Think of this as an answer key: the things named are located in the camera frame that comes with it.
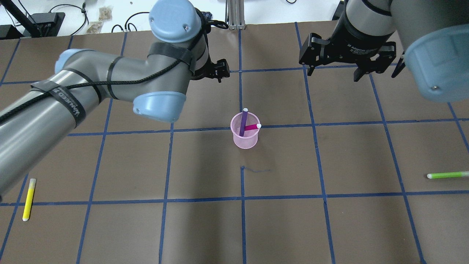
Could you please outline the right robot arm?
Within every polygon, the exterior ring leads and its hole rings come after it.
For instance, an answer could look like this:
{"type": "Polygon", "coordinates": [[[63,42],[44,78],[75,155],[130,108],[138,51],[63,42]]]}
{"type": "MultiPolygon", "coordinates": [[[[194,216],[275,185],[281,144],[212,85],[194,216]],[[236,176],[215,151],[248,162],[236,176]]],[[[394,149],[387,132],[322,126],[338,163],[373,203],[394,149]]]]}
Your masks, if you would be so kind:
{"type": "Polygon", "coordinates": [[[357,65],[354,81],[385,72],[397,57],[397,32],[403,53],[392,72],[412,73],[422,97],[433,102],[468,98],[469,22],[467,0],[345,0],[331,37],[310,33],[299,64],[316,67],[343,62],[357,65]]]}

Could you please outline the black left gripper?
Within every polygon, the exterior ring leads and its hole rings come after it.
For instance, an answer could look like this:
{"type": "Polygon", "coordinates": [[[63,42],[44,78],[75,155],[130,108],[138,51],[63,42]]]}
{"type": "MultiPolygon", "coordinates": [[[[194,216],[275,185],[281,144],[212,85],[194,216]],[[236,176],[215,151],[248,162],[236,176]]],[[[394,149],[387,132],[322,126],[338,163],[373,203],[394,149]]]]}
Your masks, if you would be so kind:
{"type": "Polygon", "coordinates": [[[224,78],[230,77],[230,68],[226,59],[212,62],[209,50],[207,33],[204,31],[196,47],[204,47],[203,52],[196,60],[195,70],[191,80],[202,80],[203,78],[216,79],[221,83],[224,78]]]}

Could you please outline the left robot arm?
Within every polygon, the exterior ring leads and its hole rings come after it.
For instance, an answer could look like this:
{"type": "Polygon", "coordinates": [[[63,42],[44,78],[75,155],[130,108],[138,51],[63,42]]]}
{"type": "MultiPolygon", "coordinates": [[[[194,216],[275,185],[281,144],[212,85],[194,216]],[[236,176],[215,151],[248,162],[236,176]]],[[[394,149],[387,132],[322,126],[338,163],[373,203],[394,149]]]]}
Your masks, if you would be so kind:
{"type": "Polygon", "coordinates": [[[226,59],[212,62],[209,20],[188,0],[158,0],[148,13],[155,36],[145,59],[92,49],[60,54],[54,74],[34,82],[23,97],[1,111],[0,187],[9,192],[105,99],[133,104],[136,115],[176,122],[191,80],[218,82],[230,76],[226,59]]]}

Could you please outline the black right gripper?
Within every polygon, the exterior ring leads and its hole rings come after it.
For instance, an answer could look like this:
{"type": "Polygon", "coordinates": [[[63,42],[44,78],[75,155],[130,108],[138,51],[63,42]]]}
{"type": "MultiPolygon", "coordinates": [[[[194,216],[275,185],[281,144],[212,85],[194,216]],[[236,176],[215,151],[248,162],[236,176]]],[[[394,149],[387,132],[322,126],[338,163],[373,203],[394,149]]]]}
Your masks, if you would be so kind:
{"type": "Polygon", "coordinates": [[[371,72],[384,72],[397,57],[397,43],[387,36],[361,34],[350,26],[338,23],[333,35],[323,38],[311,32],[303,42],[299,64],[307,65],[307,76],[312,76],[318,66],[333,62],[357,65],[353,81],[358,82],[371,72]]]}

